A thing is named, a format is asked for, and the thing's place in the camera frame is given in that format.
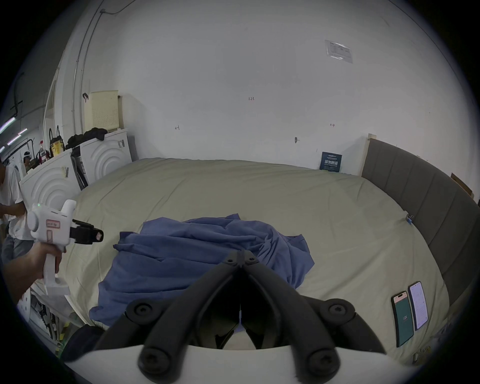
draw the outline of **hand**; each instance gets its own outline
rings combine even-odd
[[[45,264],[47,254],[55,257],[55,273],[58,273],[62,252],[55,245],[36,242],[32,249],[25,255],[25,258],[32,268],[35,279],[43,278],[43,264]]]

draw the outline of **blue cloth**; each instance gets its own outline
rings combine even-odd
[[[161,217],[144,223],[140,233],[121,232],[119,251],[98,284],[98,306],[90,319],[113,323],[127,305],[141,298],[176,297],[232,250],[249,250],[297,288],[313,267],[302,235],[283,236],[261,221],[240,217],[202,217],[179,222]]]

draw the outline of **screw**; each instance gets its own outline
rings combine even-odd
[[[344,315],[347,313],[346,308],[340,304],[332,305],[330,308],[328,308],[328,311],[335,315]]]
[[[338,369],[337,358],[329,349],[319,350],[310,355],[308,369],[316,376],[325,376]]]
[[[148,304],[139,304],[135,307],[134,312],[139,316],[147,316],[152,311],[152,307]]]
[[[138,366],[147,373],[163,374],[170,367],[170,358],[160,349],[145,348],[138,360]]]

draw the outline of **smartphone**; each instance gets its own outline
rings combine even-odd
[[[392,307],[395,317],[396,346],[399,347],[413,336],[412,311],[406,291],[392,296]]]
[[[418,330],[428,321],[427,302],[421,282],[417,281],[408,287],[410,294],[410,302],[412,303],[413,320],[415,322],[415,330]]]

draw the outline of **person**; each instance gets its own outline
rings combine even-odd
[[[1,261],[9,261],[25,255],[34,239],[27,226],[24,199],[20,191],[20,173],[13,165],[0,163],[0,217],[8,224],[8,234],[2,239]]]
[[[30,169],[30,152],[26,151],[24,153],[24,166],[25,166],[25,172],[28,172]]]
[[[18,303],[35,280],[43,278],[47,254],[55,257],[55,273],[58,273],[62,252],[53,244],[41,242],[36,242],[25,255],[3,266],[3,280],[14,303]]]

